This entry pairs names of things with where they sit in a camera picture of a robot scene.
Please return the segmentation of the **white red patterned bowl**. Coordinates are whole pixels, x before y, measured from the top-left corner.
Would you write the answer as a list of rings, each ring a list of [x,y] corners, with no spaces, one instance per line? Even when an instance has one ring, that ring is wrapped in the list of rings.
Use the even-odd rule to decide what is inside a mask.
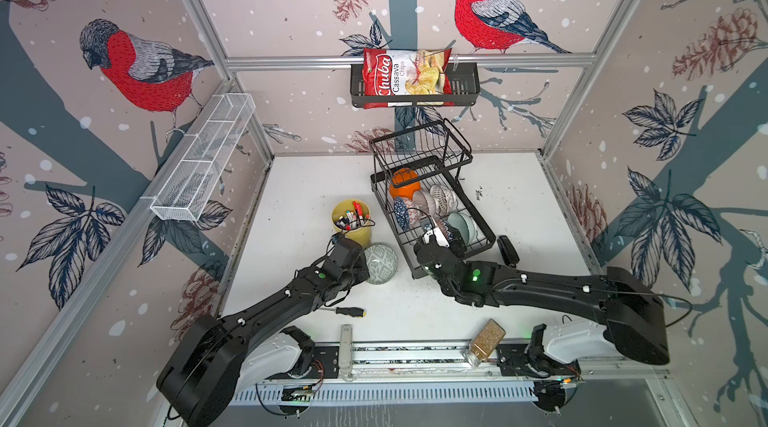
[[[458,197],[450,187],[439,184],[432,185],[430,195],[434,199],[438,217],[447,217],[457,210]]]

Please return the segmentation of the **teal patterned ceramic bowl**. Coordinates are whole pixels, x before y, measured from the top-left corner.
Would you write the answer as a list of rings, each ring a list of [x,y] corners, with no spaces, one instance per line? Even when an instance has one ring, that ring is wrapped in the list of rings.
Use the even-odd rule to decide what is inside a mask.
[[[460,233],[466,246],[477,240],[477,227],[470,215],[453,212],[448,216],[447,222]]]

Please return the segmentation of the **grey green patterned bowl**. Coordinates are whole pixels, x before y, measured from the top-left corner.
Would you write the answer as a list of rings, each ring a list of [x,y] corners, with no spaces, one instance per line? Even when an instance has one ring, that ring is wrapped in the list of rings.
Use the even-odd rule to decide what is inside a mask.
[[[398,258],[394,249],[383,243],[371,244],[365,250],[368,268],[367,282],[382,285],[392,280],[398,271]]]

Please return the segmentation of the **blue triangle patterned bowl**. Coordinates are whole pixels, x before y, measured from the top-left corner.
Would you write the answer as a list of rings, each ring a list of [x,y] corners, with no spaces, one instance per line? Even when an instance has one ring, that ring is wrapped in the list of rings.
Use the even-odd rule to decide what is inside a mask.
[[[412,200],[407,197],[396,197],[393,201],[395,221],[402,232],[407,232],[412,228],[413,207]]]

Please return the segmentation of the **orange plastic bowl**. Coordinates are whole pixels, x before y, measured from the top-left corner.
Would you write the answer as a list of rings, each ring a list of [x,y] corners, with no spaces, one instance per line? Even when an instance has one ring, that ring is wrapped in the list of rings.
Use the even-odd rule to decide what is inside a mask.
[[[401,197],[412,200],[414,194],[421,189],[418,174],[410,168],[401,168],[391,176],[389,194],[393,199]]]

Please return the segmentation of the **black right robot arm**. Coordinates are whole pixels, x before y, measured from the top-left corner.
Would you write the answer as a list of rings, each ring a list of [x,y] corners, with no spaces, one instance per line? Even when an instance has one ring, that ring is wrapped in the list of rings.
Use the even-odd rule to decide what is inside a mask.
[[[587,276],[528,272],[464,261],[434,240],[418,241],[414,253],[443,294],[460,304],[527,306],[581,317],[602,326],[602,338],[622,356],[647,365],[670,362],[663,302],[624,269]]]

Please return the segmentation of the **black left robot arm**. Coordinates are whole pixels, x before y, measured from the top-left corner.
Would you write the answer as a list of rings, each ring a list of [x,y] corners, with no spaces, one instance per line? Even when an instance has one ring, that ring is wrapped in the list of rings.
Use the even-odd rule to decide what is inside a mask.
[[[236,394],[249,354],[368,278],[364,248],[339,239],[328,254],[296,271],[282,290],[235,314],[196,319],[160,372],[158,391],[187,425],[210,425]]]

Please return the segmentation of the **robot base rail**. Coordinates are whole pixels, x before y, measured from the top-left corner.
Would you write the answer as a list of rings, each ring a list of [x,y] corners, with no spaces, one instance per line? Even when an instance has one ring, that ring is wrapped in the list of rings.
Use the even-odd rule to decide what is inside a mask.
[[[464,359],[462,342],[353,343],[353,380],[338,377],[337,344],[319,345],[321,371],[303,379],[277,375],[237,393],[234,407],[262,407],[288,413],[321,407],[368,407],[449,403],[543,402],[566,405],[571,394],[599,381],[640,381],[656,375],[652,367],[622,358],[587,358],[547,378],[511,367],[523,346],[501,344],[501,351],[479,367]]]

